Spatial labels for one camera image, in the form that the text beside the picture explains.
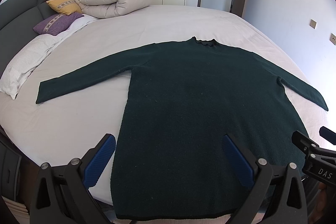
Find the sweater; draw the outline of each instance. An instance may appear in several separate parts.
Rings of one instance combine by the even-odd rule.
[[[194,37],[118,52],[41,82],[36,103],[126,70],[132,76],[111,174],[119,219],[233,213],[248,190],[224,156],[223,136],[232,133],[273,165],[302,169],[291,136],[308,134],[284,85],[328,110],[316,89],[259,55]]]

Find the headboard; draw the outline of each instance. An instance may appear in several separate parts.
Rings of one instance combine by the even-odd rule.
[[[56,14],[47,0],[7,0],[0,5],[0,77],[12,58],[38,34],[33,27]]]

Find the bed sheet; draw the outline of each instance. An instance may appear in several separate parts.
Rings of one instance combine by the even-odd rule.
[[[14,101],[0,93],[0,124],[18,148],[38,165],[65,165],[72,158],[81,158],[105,133],[118,138],[130,72],[36,105],[40,82],[116,52],[154,42],[185,41],[193,36],[255,52],[308,82],[278,46],[238,16],[197,7],[154,5],[93,22],[67,38],[32,72]],[[327,126],[326,111],[290,89],[285,90],[309,136],[327,148],[327,142],[318,133],[321,126]],[[90,188],[94,198],[110,204],[112,163],[113,157],[97,185]]]

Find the blue gripper pad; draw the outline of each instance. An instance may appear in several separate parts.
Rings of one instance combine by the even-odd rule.
[[[336,133],[331,131],[330,129],[326,127],[321,127],[320,136],[328,142],[332,143],[333,145],[336,145]]]
[[[105,166],[116,149],[116,139],[109,136],[84,170],[83,184],[86,189],[96,185]]]
[[[241,185],[252,189],[254,185],[253,169],[228,135],[223,137],[222,149]]]

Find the white pillow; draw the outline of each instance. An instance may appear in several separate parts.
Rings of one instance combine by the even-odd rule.
[[[87,24],[98,20],[84,15],[76,19],[70,27],[56,36],[42,34],[30,41],[7,65],[0,79],[0,92],[7,93],[14,100],[21,86],[32,71],[66,38]]]

